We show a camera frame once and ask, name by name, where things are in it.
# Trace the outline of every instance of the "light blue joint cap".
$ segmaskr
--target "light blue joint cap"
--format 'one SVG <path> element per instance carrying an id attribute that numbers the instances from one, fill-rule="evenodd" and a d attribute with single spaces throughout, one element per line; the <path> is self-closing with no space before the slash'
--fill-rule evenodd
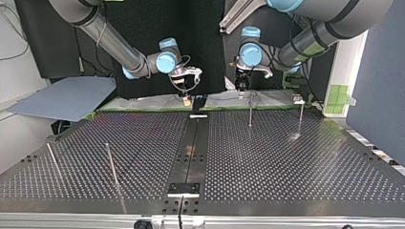
<path id="1" fill-rule="evenodd" d="M 263 59 L 262 49 L 253 43 L 247 43 L 241 47 L 240 56 L 242 62 L 248 67 L 258 66 Z"/>
<path id="2" fill-rule="evenodd" d="M 176 69 L 177 58 L 171 52 L 162 52 L 156 60 L 156 67 L 161 73 L 171 73 Z"/>
<path id="3" fill-rule="evenodd" d="M 124 67 L 122 67 L 122 71 L 124 72 L 125 77 L 127 77 L 127 79 L 135 79 L 129 72 L 128 70 L 126 70 Z"/>
<path id="4" fill-rule="evenodd" d="M 159 47 L 161 50 L 173 46 L 178 46 L 175 38 L 167 38 L 159 42 Z"/>
<path id="5" fill-rule="evenodd" d="M 242 36 L 248 37 L 259 37 L 260 38 L 260 29 L 256 27 L 244 27 L 242 30 Z"/>
<path id="6" fill-rule="evenodd" d="M 304 0 L 266 0 L 267 4 L 281 12 L 291 12 L 296 10 Z"/>

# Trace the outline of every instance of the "black metal plate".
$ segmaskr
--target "black metal plate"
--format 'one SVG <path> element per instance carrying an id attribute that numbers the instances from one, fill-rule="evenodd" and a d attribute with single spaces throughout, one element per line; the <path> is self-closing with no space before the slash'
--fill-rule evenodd
<path id="1" fill-rule="evenodd" d="M 333 121 L 311 111 L 301 127 L 299 111 L 248 119 L 211 113 L 207 147 L 196 139 L 207 159 L 188 180 L 202 184 L 199 215 L 405 216 L 404 177 Z"/>

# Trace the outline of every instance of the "black cable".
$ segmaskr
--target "black cable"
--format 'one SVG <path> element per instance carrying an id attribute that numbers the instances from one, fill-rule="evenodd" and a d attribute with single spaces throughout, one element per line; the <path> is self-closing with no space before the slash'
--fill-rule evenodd
<path id="1" fill-rule="evenodd" d="M 108 23 L 108 10 L 107 10 L 107 4 L 105 2 L 102 4 L 102 8 L 104 8 L 104 19 L 105 19 L 104 23 Z M 113 71 L 113 70 L 108 69 L 107 67 L 105 67 L 104 64 L 102 64 L 101 61 L 99 60 L 97 44 L 96 44 L 96 61 L 97 61 L 98 65 L 101 66 L 101 68 L 103 68 L 104 70 L 106 70 L 108 72 Z"/>
<path id="2" fill-rule="evenodd" d="M 81 52 L 81 49 L 80 49 L 80 46 L 79 46 L 78 35 L 77 35 L 77 28 L 74 28 L 74 31 L 75 31 L 75 41 L 76 41 L 76 44 L 77 44 L 77 53 L 78 53 L 78 56 L 80 57 L 81 61 L 83 61 L 84 63 L 86 63 L 90 68 L 92 68 L 92 69 L 94 70 L 93 75 L 96 75 L 96 73 L 101 73 L 101 74 L 107 76 L 104 72 L 100 71 L 100 70 L 96 67 L 96 65 L 93 64 L 92 61 L 87 60 L 87 59 L 85 59 L 85 58 L 82 56 L 82 52 Z"/>
<path id="3" fill-rule="evenodd" d="M 295 44 L 294 44 L 294 39 L 293 39 L 293 37 L 292 37 L 292 30 L 293 30 L 293 28 L 294 28 L 295 17 L 296 17 L 296 14 L 294 14 L 294 15 L 292 16 L 292 23 L 291 23 L 291 27 L 290 27 L 290 29 L 289 29 L 289 44 L 291 45 L 291 47 L 292 47 L 298 54 L 300 54 L 300 55 L 302 55 L 302 56 L 304 56 L 305 58 L 308 58 L 308 59 L 313 58 L 313 57 L 317 57 L 317 56 L 321 56 L 321 55 L 325 54 L 325 52 L 327 52 L 327 51 L 329 50 L 329 47 L 325 47 L 323 42 L 322 42 L 322 44 L 320 44 L 320 45 L 322 46 L 322 48 L 324 48 L 324 50 L 323 50 L 323 51 L 320 51 L 320 52 L 318 52 L 318 53 L 316 53 L 316 54 L 313 54 L 313 55 L 309 55 L 309 54 L 306 54 L 306 53 L 301 52 L 300 50 L 298 50 L 298 48 L 297 48 L 297 47 L 295 46 Z M 301 22 L 301 15 L 299 15 L 299 17 L 298 17 L 298 22 L 297 22 L 297 25 L 298 25 L 298 26 L 299 26 L 300 22 Z M 311 25 L 312 35 L 313 35 L 314 37 L 318 36 L 318 34 L 316 33 L 316 31 L 315 31 L 312 27 L 313 27 L 313 25 Z"/>
<path id="4" fill-rule="evenodd" d="M 179 209 L 179 228 L 182 229 L 182 220 L 181 220 L 181 208 L 182 208 L 182 201 L 184 200 L 184 197 L 181 198 L 181 204 L 180 204 L 180 209 Z"/>
<path id="5" fill-rule="evenodd" d="M 316 101 L 318 102 L 319 106 L 321 106 L 322 110 L 324 110 L 324 105 L 321 103 L 321 100 L 319 100 L 318 96 L 316 96 L 316 93 L 313 91 L 313 88 L 311 87 L 311 85 L 310 85 L 310 83 L 309 83 L 309 79 L 308 79 L 308 75 L 307 75 L 307 71 L 306 71 L 306 68 L 305 68 L 305 67 L 308 68 L 308 63 L 307 63 L 307 62 L 305 62 L 305 64 L 302 66 L 302 71 L 303 71 L 304 78 L 305 78 L 306 81 L 307 81 L 307 85 L 308 85 L 308 87 L 309 87 L 309 89 L 310 89 L 310 92 L 313 94 L 313 97 L 316 99 Z"/>

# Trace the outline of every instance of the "white wall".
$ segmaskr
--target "white wall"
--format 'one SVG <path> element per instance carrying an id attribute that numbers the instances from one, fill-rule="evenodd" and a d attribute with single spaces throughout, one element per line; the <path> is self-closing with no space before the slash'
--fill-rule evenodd
<path id="1" fill-rule="evenodd" d="M 327 90 L 325 104 L 328 104 L 331 85 L 348 85 L 348 95 L 352 96 L 354 85 L 360 69 L 361 59 L 367 41 L 368 32 L 351 39 L 340 41 L 330 74 L 330 82 Z M 346 117 L 349 105 L 342 114 L 324 114 L 327 117 Z"/>
<path id="2" fill-rule="evenodd" d="M 13 0 L 0 1 L 15 9 Z M 4 7 L 0 10 L 21 30 L 12 12 Z M 26 43 L 0 15 L 0 59 L 19 54 L 25 48 Z M 49 125 L 52 120 L 14 115 L 5 111 L 18 99 L 46 86 L 31 51 L 12 60 L 0 61 L 0 173 L 40 148 L 45 143 L 45 138 L 52 134 Z"/>

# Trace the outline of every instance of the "electrical wire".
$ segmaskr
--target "electrical wire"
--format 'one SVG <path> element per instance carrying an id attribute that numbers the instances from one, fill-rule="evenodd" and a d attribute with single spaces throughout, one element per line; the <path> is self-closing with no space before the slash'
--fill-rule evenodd
<path id="1" fill-rule="evenodd" d="M 18 12 L 17 12 L 15 9 L 13 9 L 11 6 L 7 5 L 7 4 L 4 3 L 4 2 L 0 2 L 0 7 L 5 7 L 6 9 L 10 10 L 10 11 L 14 14 L 14 16 L 18 19 L 18 22 L 19 22 L 20 25 L 21 25 L 20 16 L 18 15 Z M 21 29 L 21 32 L 20 32 L 20 31 L 13 25 L 13 23 L 10 21 L 10 19 L 7 17 L 7 15 L 6 15 L 2 10 L 0 10 L 0 15 L 10 24 L 10 26 L 11 26 L 12 29 L 18 34 L 18 36 L 19 36 L 22 40 L 24 40 L 24 41 L 27 43 L 27 46 L 26 46 L 26 48 L 24 49 L 24 51 L 22 51 L 21 53 L 19 53 L 19 54 L 17 54 L 17 55 L 14 55 L 14 56 L 6 57 L 6 58 L 0 58 L 0 61 L 11 60 L 11 59 L 14 59 L 14 58 L 17 58 L 17 57 L 20 57 L 20 56 L 24 55 L 25 53 L 27 53 L 27 51 L 28 51 L 29 48 L 30 48 L 30 44 L 29 44 L 29 42 L 27 41 L 27 35 L 24 33 L 24 30 L 22 30 L 22 29 Z"/>
<path id="2" fill-rule="evenodd" d="M 199 86 L 199 84 L 200 84 L 200 83 L 196 83 L 196 84 L 194 84 L 194 86 L 193 86 L 192 88 L 190 88 L 190 89 L 181 89 L 181 88 L 179 88 L 179 87 L 175 84 L 175 82 L 173 82 L 172 77 L 169 76 L 169 79 L 170 79 L 170 82 L 173 84 L 173 87 L 175 87 L 175 89 L 177 89 L 178 91 L 181 91 L 181 92 L 183 92 L 183 93 L 188 93 L 188 92 L 193 91 L 193 90 L 196 89 L 197 86 Z"/>
<path id="3" fill-rule="evenodd" d="M 98 63 L 98 65 L 103 68 L 104 70 L 108 71 L 108 72 L 112 72 L 113 70 L 105 67 L 104 64 L 101 63 L 101 61 L 99 60 L 99 55 L 98 55 L 98 48 L 100 45 L 100 41 L 105 33 L 105 31 L 107 30 L 107 26 L 108 26 L 108 10 L 107 10 L 107 4 L 104 2 L 102 4 L 102 7 L 104 8 L 104 25 L 101 31 L 98 31 L 98 39 L 96 41 L 96 61 Z"/>
<path id="4" fill-rule="evenodd" d="M 182 62 L 175 70 L 186 66 L 191 61 L 191 56 L 190 55 L 182 55 L 181 60 L 183 60 L 185 57 L 187 57 L 188 59 L 186 61 Z M 198 83 L 195 83 L 194 86 L 192 88 L 190 88 L 190 89 L 181 89 L 175 84 L 172 77 L 169 76 L 169 79 L 170 79 L 170 82 L 172 83 L 173 87 L 175 87 L 178 91 L 181 91 L 183 93 L 188 93 L 188 92 L 193 91 L 194 89 L 196 89 L 199 86 L 199 84 L 201 82 L 201 81 L 199 81 Z"/>
<path id="5" fill-rule="evenodd" d="M 77 44 L 77 52 L 78 52 L 79 58 L 80 58 L 84 63 L 86 63 L 88 66 L 90 66 L 90 68 L 92 68 L 92 69 L 94 70 L 93 75 L 96 75 L 96 73 L 101 73 L 101 74 L 107 76 L 104 72 L 100 71 L 100 70 L 96 67 L 96 65 L 93 64 L 92 61 L 87 60 L 87 59 L 85 59 L 85 58 L 82 56 L 82 52 L 81 52 L 81 49 L 80 49 L 80 46 L 79 46 L 78 35 L 77 35 L 77 28 L 74 28 L 74 32 L 75 32 L 75 41 L 76 41 L 76 44 Z"/>
<path id="6" fill-rule="evenodd" d="M 179 209 L 179 228 L 182 229 L 182 220 L 181 220 L 181 211 L 182 211 L 182 201 L 184 200 L 184 197 L 181 197 L 181 204 L 180 204 L 180 209 Z"/>
<path id="7" fill-rule="evenodd" d="M 324 105 L 321 103 L 321 100 L 319 100 L 318 96 L 316 96 L 316 93 L 313 91 L 313 88 L 311 87 L 311 85 L 309 83 L 309 78 L 308 78 L 308 75 L 307 75 L 306 68 L 308 68 L 308 63 L 307 62 L 305 62 L 305 64 L 302 66 L 302 72 L 303 72 L 304 78 L 307 81 L 307 85 L 308 85 L 308 87 L 310 89 L 310 92 L 313 94 L 313 97 L 316 99 L 319 106 L 321 106 L 322 110 L 324 110 Z"/>

